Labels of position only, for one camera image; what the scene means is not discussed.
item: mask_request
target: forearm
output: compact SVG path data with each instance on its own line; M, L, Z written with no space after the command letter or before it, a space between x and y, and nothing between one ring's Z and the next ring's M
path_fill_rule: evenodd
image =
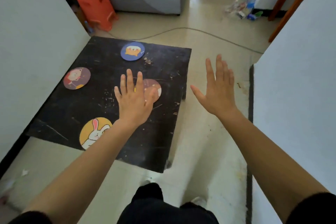
M24 210L56 223L76 223L97 193L117 154L136 127L117 120Z
M219 119L282 222L303 199L327 191L240 111L235 109Z

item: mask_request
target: hand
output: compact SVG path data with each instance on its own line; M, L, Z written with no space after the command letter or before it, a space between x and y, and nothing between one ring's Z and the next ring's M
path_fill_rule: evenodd
M130 126L137 128L145 123L153 109L154 95L157 89L153 89L149 94L149 99L145 101L144 84L142 73L138 72L135 92L133 75L131 69L127 69L127 87L124 74L120 78L120 90L114 87L115 97L119 104L119 119L129 123Z
M199 103L218 118L231 113L232 110L237 110L233 90L235 78L232 69L228 69L227 63L222 61L220 54L216 57L216 79L209 58L205 60L205 65L207 69L206 95L203 95L197 87L190 86Z

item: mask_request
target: person's right arm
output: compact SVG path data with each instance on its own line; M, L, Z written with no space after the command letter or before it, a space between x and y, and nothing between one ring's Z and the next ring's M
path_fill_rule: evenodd
M283 223L305 198L328 190L287 153L255 127L238 110L233 71L221 56L216 58L216 79L206 59L207 92L191 86L204 108L216 115L236 142L262 191Z

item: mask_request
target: black tabletop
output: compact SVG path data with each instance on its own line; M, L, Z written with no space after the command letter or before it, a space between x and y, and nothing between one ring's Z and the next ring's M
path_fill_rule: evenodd
M162 173L179 103L186 98L191 49L142 43L145 54L139 60L126 61L120 51L130 42L92 37L69 68L70 71L86 67L91 72L90 81L77 90L67 89L63 81L59 82L35 116L27 135L84 150L79 142L82 127L96 117L105 117L113 124L119 118L114 86L120 86L120 76L126 74L126 69L130 68L134 77L141 71L144 79L160 83L162 94L154 103L147 122L134 132L117 159Z

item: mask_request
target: finger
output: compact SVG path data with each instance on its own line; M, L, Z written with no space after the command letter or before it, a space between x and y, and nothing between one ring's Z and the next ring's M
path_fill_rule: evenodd
M228 69L228 64L226 63L226 61L222 61L223 64L223 77L224 77L224 82L229 83L229 69Z
M234 75L232 69L229 69L229 83L230 83L230 85L235 84L235 75Z
M131 69L126 70L127 73L127 92L134 92L133 74Z
M118 86L115 86L115 87L114 87L114 94L115 94L115 97L117 98L118 103L120 103L120 100L121 100L121 94L120 94L120 91L119 91L119 89L118 89Z
M153 109L153 103L154 103L154 98L155 98L155 91L157 89L152 89L149 93L149 98L145 103L145 108L152 110Z
M218 54L216 57L216 82L222 82L224 75L222 55Z
M212 66L211 66L211 61L209 58L207 58L205 60L205 66L207 69L207 81L208 81L208 85L212 86L215 84L215 76L212 70Z
M136 93L140 93L142 94L143 97L145 97L144 95L144 83L143 83L143 80L142 80L142 73L141 72L138 72L138 78L136 80L136 86L135 86L135 92Z
M202 92L199 90L199 88L197 88L194 85L190 86L193 94L195 95L195 97L197 98L198 102L203 105L204 101L205 101L205 95L202 94Z
M122 95L125 95L127 93L126 90L126 76L124 74L120 77L120 91Z

